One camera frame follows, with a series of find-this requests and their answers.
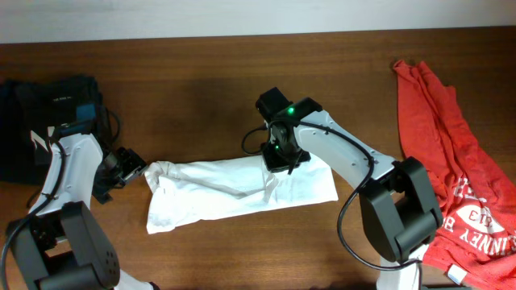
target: cable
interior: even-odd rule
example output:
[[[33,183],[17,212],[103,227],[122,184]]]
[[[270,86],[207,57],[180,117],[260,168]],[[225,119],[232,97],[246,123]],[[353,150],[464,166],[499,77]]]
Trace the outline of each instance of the cable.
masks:
[[[319,129],[319,130],[322,130],[322,131],[326,131],[326,132],[332,133],[333,135],[337,135],[340,138],[342,138],[342,139],[346,140],[347,142],[349,142],[356,149],[358,149],[359,151],[364,153],[365,157],[368,159],[369,170],[368,170],[367,174],[365,175],[365,178],[360,182],[360,184],[355,188],[355,190],[353,190],[351,196],[349,196],[347,201],[344,203],[344,206],[340,210],[339,217],[337,219],[337,234],[339,235],[340,243],[344,246],[346,251],[349,252],[349,254],[353,258],[359,260],[362,264],[364,264],[364,265],[366,265],[368,267],[371,267],[371,268],[373,268],[375,270],[379,270],[379,271],[398,271],[398,270],[401,270],[401,269],[403,269],[405,267],[408,267],[408,266],[410,266],[412,264],[421,263],[421,261],[418,260],[418,259],[412,259],[412,260],[406,261],[402,265],[392,266],[392,267],[385,267],[385,266],[380,266],[380,265],[376,265],[376,264],[370,263],[370,262],[364,260],[362,257],[358,256],[358,254],[352,248],[350,248],[350,246],[346,242],[346,239],[343,236],[342,222],[343,222],[344,216],[346,214],[347,208],[352,203],[352,201],[355,199],[355,197],[358,195],[359,190],[369,181],[369,179],[371,179],[372,173],[374,171],[374,158],[371,156],[371,154],[369,154],[369,152],[367,150],[365,150],[355,140],[347,137],[346,135],[338,132],[337,130],[331,129],[328,126],[316,125],[316,124],[312,124],[312,123],[309,123],[309,122],[297,121],[297,120],[287,119],[287,118],[274,119],[274,120],[272,120],[268,124],[268,134],[269,134],[269,138],[268,139],[270,139],[272,124],[274,124],[275,122],[288,122],[288,123],[290,123],[292,125],[295,125],[295,126],[303,125],[303,126],[308,126],[308,127],[312,127],[312,128],[315,128],[315,129]]]
[[[116,133],[114,134],[111,142],[114,143],[114,141],[116,141],[119,136],[120,136],[120,130],[122,128],[122,122],[120,121],[120,118],[117,114],[115,114],[113,111],[110,111],[106,108],[106,111],[108,114],[110,114],[111,116],[113,116],[114,120],[116,121]]]
[[[422,261],[418,263],[418,274],[419,274],[419,290],[422,289]]]
[[[55,140],[54,138],[49,138],[49,140],[53,143],[55,143],[59,147],[60,156],[61,156],[61,165],[59,169],[59,173],[57,175],[56,184],[54,184],[54,188],[50,192],[50,194],[47,195],[47,200],[44,201],[41,205],[36,207],[33,211],[31,211],[27,216],[21,220],[18,225],[15,227],[14,230],[10,232],[9,237],[6,239],[6,244],[3,246],[2,249],[2,265],[0,269],[0,275],[2,277],[2,286],[4,290],[9,290],[9,285],[7,285],[7,274],[6,274],[6,260],[7,260],[7,252],[9,251],[10,244],[13,242],[13,239],[16,238],[16,236],[19,234],[20,230],[22,230],[27,223],[36,216],[38,212],[40,212],[42,209],[47,206],[50,201],[54,199],[54,197],[57,194],[57,190],[59,189],[61,180],[63,179],[63,174],[65,173],[65,161],[66,161],[66,152],[63,146],[59,143],[59,141]]]
[[[242,139],[242,144],[241,144],[241,147],[242,147],[242,150],[245,152],[245,154],[247,155],[256,155],[256,154],[260,154],[264,149],[265,147],[262,147],[260,150],[258,151],[248,151],[246,148],[245,148],[245,140],[249,137],[249,135],[251,135],[252,133],[254,132],[257,132],[257,131],[268,131],[269,132],[269,137],[267,138],[267,142],[271,139],[270,138],[270,130],[267,129],[267,125],[264,124],[262,126],[259,126],[258,128],[256,129],[252,129],[250,130]]]
[[[30,209],[31,208],[31,203],[32,201],[34,200],[35,197],[38,196],[38,194],[41,193],[41,189],[43,188],[38,188],[38,190],[36,190],[34,193],[32,193],[32,195],[29,197],[29,199],[27,200],[27,203],[25,204],[25,207]]]

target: white towel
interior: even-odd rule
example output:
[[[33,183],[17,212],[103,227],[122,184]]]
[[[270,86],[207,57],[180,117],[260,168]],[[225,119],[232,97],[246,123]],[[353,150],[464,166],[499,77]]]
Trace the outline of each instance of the white towel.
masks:
[[[166,232],[199,220],[337,201],[331,168],[317,156],[292,175],[271,173],[261,156],[173,164],[145,172],[152,191],[147,232]]]

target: wood grain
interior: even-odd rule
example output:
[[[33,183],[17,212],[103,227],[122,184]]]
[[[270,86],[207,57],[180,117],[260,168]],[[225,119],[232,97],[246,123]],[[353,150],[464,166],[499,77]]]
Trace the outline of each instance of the wood grain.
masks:
[[[457,88],[481,146],[516,181],[515,48],[515,27],[12,44],[0,46],[0,76],[95,76],[105,104],[123,120],[119,144],[149,162],[243,156],[241,138],[263,122],[254,103],[274,86],[292,100],[315,98],[343,128],[401,158],[391,65],[424,60]],[[338,202],[201,221],[165,234],[146,232],[151,192],[143,178],[114,192],[111,203],[93,201],[91,211],[122,268],[162,289],[372,284],[378,273],[339,245],[335,219],[351,188],[337,175],[335,185]],[[0,183],[2,229],[24,215],[34,190]],[[377,261],[357,205],[344,225],[350,244]],[[11,288],[24,288],[11,257],[7,274]],[[424,281],[449,284],[429,267]]]

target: red t-shirt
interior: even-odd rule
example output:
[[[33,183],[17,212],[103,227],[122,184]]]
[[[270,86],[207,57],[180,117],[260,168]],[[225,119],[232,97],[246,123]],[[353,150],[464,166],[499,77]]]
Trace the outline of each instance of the red t-shirt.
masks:
[[[394,70],[403,151],[426,167],[444,216],[423,262],[444,271],[455,264],[475,287],[515,288],[516,188],[479,147],[455,88],[423,62],[401,60]]]

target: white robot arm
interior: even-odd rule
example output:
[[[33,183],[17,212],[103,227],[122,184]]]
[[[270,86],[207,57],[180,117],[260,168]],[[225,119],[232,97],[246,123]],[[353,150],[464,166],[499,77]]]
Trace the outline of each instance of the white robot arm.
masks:
[[[89,211],[92,193],[101,203],[108,201],[109,190],[123,187],[147,165],[131,150],[111,150],[110,140],[102,138],[99,108],[86,105],[79,111],[89,111],[88,118],[54,130],[42,193],[24,219],[10,224],[2,252],[3,287],[7,290],[4,257],[10,246],[31,290],[156,290],[155,284],[120,270],[116,251]],[[52,257],[45,253],[65,240],[71,251]]]
[[[443,224],[423,165],[413,157],[398,162],[365,145],[310,98],[294,104],[274,88],[260,96],[256,108],[269,132],[260,150],[267,169],[292,172],[310,159],[308,152],[325,161],[355,189],[339,215],[340,242],[356,259],[383,271],[378,289],[417,289],[418,258]],[[405,193],[397,203],[391,197],[395,192]],[[364,232],[380,254],[381,265],[363,260],[343,237],[343,216],[355,197],[360,199]]]

